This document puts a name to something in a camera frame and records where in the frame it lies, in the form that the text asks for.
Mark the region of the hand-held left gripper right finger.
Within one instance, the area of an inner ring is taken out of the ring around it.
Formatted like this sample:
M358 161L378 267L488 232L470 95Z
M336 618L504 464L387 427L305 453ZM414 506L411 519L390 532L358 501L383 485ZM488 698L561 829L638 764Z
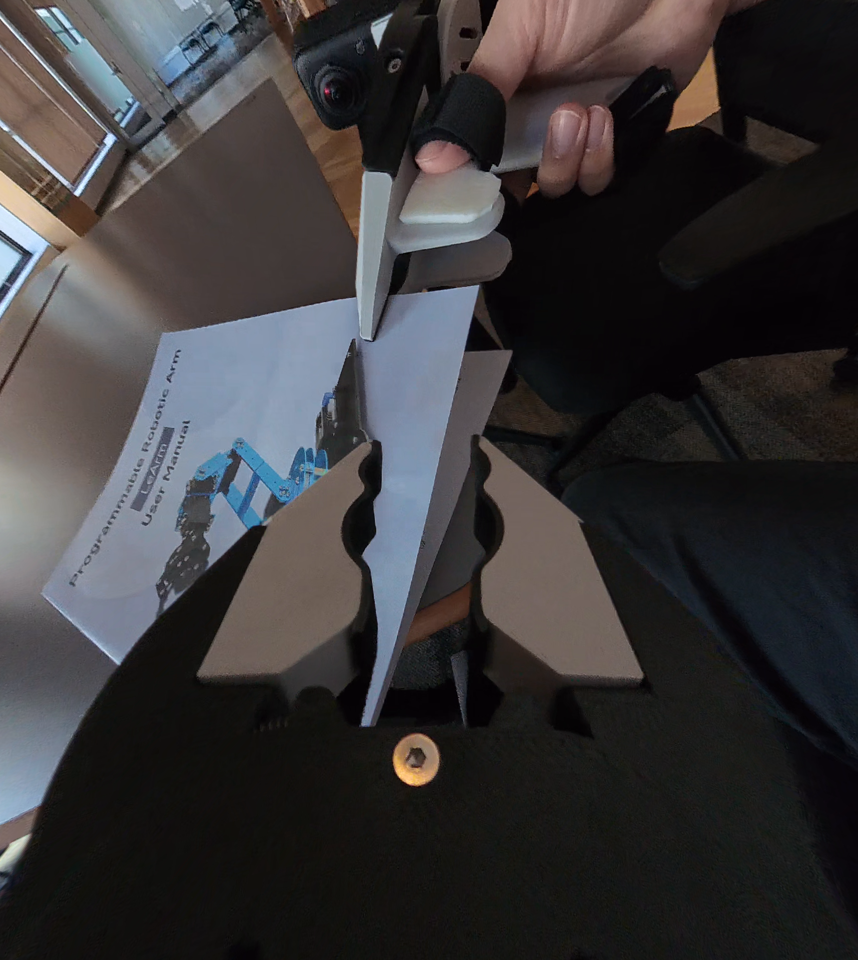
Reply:
M472 439L470 690L531 697L550 713L581 690L645 680L574 512L481 436Z

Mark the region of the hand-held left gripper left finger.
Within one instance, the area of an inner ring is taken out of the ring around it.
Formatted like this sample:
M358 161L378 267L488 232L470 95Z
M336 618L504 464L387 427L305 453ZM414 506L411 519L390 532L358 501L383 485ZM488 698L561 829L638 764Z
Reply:
M375 601L363 554L382 466L380 443L367 441L265 524L199 681L339 696L371 670Z

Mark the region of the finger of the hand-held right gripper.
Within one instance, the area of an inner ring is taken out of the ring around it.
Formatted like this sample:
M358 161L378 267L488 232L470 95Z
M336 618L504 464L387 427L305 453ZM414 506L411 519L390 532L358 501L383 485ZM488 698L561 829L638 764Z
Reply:
M356 259L360 337L373 342L384 315L396 259L391 245L404 202L404 187L385 172L364 171Z

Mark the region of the white user manual booklet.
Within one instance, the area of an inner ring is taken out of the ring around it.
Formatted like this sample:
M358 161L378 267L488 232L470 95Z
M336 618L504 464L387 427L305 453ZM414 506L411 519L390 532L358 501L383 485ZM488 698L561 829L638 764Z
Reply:
M467 346L477 287L391 299L374 341L352 299L164 334L96 504L43 588L118 664L243 534L307 507L358 442L382 448L372 575L379 716L509 352Z

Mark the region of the grey desk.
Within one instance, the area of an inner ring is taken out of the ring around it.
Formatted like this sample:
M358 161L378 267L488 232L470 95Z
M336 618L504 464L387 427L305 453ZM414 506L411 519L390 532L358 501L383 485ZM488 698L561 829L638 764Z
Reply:
M111 660L43 599L162 332L348 297L355 240L270 78L43 267L0 320L0 847Z

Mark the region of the person's right hand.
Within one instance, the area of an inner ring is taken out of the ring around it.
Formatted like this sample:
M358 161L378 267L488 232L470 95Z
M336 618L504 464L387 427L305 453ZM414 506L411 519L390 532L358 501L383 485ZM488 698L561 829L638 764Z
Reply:
M672 71L686 89L706 59L723 18L753 1L500 1L470 61L506 100L520 88L635 77L651 66ZM615 122L604 105L566 102L548 121L536 174L504 177L519 203L537 181L542 196L575 186L590 196L615 171Z

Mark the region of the black office chair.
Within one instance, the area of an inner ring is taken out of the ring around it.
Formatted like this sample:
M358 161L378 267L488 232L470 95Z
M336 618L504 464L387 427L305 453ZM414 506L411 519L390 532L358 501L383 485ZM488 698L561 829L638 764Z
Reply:
M763 2L716 41L723 134L619 106L617 174L596 197L508 195L505 272L484 286L512 366L570 436L546 482L632 403L685 402L744 459L699 376L734 359L845 350L858 383L858 2Z

